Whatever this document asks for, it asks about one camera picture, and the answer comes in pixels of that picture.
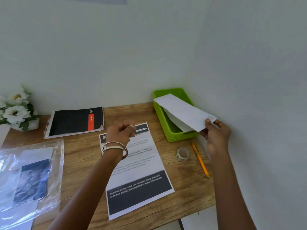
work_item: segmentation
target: person's arm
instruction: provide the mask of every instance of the person's arm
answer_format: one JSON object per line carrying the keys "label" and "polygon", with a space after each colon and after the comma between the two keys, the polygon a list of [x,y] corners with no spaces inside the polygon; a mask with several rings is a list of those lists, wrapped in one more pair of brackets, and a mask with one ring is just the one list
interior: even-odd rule
{"label": "person's arm", "polygon": [[256,230],[245,205],[229,153],[228,140],[231,130],[223,122],[206,119],[206,129],[201,135],[207,141],[207,150],[213,167],[213,183],[219,230]]}
{"label": "person's arm", "polygon": [[[127,145],[129,137],[135,136],[134,131],[134,125],[128,122],[110,126],[107,131],[106,142],[116,141]],[[86,230],[109,178],[121,159],[121,149],[106,150],[80,189],[52,222],[48,230]]]}

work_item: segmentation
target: notebook spiral binding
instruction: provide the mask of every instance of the notebook spiral binding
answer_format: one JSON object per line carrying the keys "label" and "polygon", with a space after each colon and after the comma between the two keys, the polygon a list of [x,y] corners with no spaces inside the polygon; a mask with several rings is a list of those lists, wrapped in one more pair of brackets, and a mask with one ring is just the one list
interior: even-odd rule
{"label": "notebook spiral binding", "polygon": [[47,121],[47,124],[46,124],[45,130],[44,130],[44,138],[46,137],[46,134],[47,134],[47,131],[48,131],[48,128],[49,128],[49,124],[50,124],[51,116],[52,116],[52,115],[49,115],[49,119],[48,119],[48,121]]}

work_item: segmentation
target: silver bangle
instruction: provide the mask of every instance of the silver bangle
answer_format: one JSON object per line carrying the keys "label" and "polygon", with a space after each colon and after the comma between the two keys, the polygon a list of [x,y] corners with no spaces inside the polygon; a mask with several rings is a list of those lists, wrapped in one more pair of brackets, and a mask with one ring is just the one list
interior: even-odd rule
{"label": "silver bangle", "polygon": [[[110,147],[106,147],[106,148],[105,148],[105,146],[106,146],[108,143],[118,143],[118,144],[122,145],[123,147],[120,147],[120,146],[110,146]],[[120,142],[117,142],[117,141],[110,141],[110,142],[105,143],[105,145],[103,146],[102,151],[101,151],[101,156],[103,155],[103,152],[104,152],[104,151],[109,150],[109,149],[113,149],[113,148],[122,149],[123,151],[126,152],[126,154],[122,157],[122,160],[125,159],[125,158],[128,156],[128,149],[126,148],[126,146],[123,145],[123,144],[120,143]]]}

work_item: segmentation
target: person's hand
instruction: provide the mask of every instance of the person's hand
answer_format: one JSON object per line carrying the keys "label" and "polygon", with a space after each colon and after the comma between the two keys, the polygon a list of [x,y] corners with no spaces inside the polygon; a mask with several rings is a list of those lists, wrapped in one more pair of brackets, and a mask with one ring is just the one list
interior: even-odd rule
{"label": "person's hand", "polygon": [[[106,133],[106,143],[110,141],[116,141],[127,146],[130,141],[129,137],[135,137],[135,127],[131,121],[123,121],[108,127]],[[109,143],[108,146],[120,146],[117,143]]]}
{"label": "person's hand", "polygon": [[215,120],[213,123],[219,128],[212,125],[210,119],[206,119],[206,128],[200,132],[207,141],[207,150],[210,155],[227,152],[231,130],[222,121]]}

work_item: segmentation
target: tape roll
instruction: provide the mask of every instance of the tape roll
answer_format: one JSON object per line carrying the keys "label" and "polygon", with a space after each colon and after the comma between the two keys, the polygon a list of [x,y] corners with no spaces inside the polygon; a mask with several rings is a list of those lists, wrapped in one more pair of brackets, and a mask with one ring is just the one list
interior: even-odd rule
{"label": "tape roll", "polygon": [[179,149],[177,149],[176,157],[179,161],[186,161],[189,155],[189,151],[186,148],[180,147]]}

